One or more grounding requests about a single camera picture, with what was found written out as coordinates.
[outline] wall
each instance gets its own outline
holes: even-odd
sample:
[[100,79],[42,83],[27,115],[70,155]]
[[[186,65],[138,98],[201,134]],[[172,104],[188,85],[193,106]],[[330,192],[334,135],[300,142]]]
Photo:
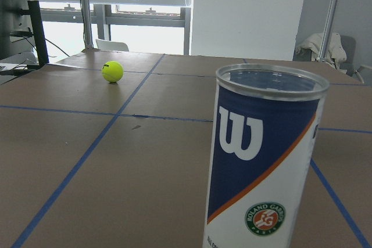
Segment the wall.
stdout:
[[[330,0],[304,0],[297,44],[313,33],[323,32],[329,4]],[[372,0],[338,0],[333,32],[355,39],[352,67],[356,69],[361,64],[372,66],[371,15]],[[362,76],[367,84],[372,85],[372,71],[364,70]]]
[[191,54],[292,60],[303,0],[194,0]]

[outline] table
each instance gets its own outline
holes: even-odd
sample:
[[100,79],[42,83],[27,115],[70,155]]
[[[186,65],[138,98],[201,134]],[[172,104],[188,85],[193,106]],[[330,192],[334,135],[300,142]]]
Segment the table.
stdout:
[[236,63],[330,81],[291,247],[371,247],[370,87],[316,62],[102,51],[0,86],[0,247],[201,247],[215,71]]

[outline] blue label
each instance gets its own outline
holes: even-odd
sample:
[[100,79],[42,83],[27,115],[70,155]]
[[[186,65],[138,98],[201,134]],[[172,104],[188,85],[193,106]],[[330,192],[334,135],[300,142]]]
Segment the blue label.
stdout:
[[208,222],[277,167],[310,127],[318,102],[266,100],[219,87]]

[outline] orange stripe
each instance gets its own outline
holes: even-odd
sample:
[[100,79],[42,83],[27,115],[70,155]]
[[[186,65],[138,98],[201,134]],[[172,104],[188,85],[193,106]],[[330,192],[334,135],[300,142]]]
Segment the orange stripe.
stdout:
[[219,209],[217,209],[207,220],[207,224],[209,224],[213,219],[215,219],[218,215],[220,215],[223,211],[228,209],[230,206],[232,206],[234,203],[239,201],[242,197],[244,197],[246,194],[248,194],[252,189],[254,189],[257,185],[259,185],[264,179],[266,179],[283,161],[285,158],[288,157],[288,155],[292,152],[292,150],[295,149],[296,145],[301,141],[301,139],[305,136],[307,131],[310,129],[311,125],[313,124],[315,120],[315,114],[313,115],[312,119],[309,121],[305,129],[302,131],[300,136],[297,137],[297,139],[291,144],[291,146],[283,153],[282,156],[276,160],[276,162],[270,166],[262,175],[260,175],[256,180],[254,180],[250,185],[248,185],[243,191],[241,191],[239,194],[234,196],[231,200],[229,200],[227,203],[222,205]]

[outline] metal rim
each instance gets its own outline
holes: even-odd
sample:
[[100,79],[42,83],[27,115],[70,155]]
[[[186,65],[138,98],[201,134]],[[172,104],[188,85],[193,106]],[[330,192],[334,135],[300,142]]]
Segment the metal rim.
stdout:
[[[291,74],[297,77],[302,77],[308,80],[312,80],[320,86],[319,89],[311,91],[277,91],[273,89],[264,89],[258,87],[250,87],[242,85],[237,82],[227,80],[223,77],[226,73],[239,70],[257,70],[257,71],[275,71],[279,73]],[[269,64],[234,64],[224,66],[216,71],[217,82],[230,91],[235,93],[258,97],[263,99],[271,100],[286,100],[286,101],[299,101],[299,100],[315,100],[325,96],[330,83],[323,77],[296,68],[275,66]]]

